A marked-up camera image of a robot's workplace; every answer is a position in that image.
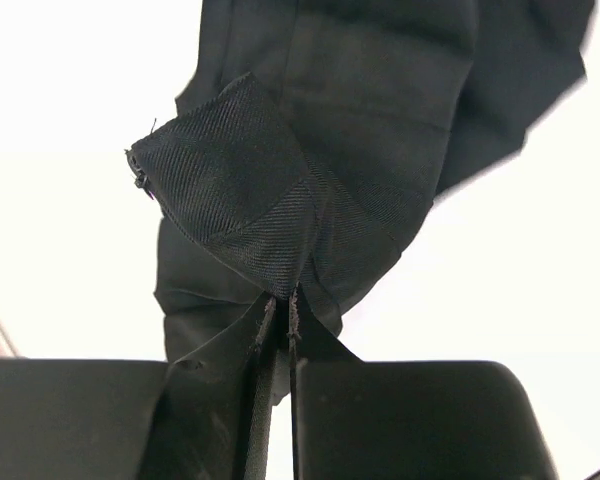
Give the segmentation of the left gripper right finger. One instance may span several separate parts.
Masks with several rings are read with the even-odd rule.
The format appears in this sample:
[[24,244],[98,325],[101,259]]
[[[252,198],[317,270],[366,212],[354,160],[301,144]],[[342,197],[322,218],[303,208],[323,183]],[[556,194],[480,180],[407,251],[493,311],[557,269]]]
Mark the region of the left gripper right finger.
[[493,361],[366,362],[289,301],[298,479],[553,479],[528,395]]

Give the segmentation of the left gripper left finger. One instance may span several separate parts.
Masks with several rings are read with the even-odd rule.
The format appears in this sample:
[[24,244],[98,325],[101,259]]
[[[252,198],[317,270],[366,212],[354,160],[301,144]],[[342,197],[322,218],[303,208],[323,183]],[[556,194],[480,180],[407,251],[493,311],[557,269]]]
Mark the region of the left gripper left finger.
[[0,479],[262,479],[276,303],[178,362],[0,359]]

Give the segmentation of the black pleated skirt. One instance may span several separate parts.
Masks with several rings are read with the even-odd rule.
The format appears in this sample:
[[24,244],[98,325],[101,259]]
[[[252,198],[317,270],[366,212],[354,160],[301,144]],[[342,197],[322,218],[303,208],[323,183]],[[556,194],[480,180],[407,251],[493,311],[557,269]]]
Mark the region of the black pleated skirt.
[[127,153],[159,203],[175,362],[300,287],[332,332],[435,198],[585,74],[590,1],[207,1],[177,115]]

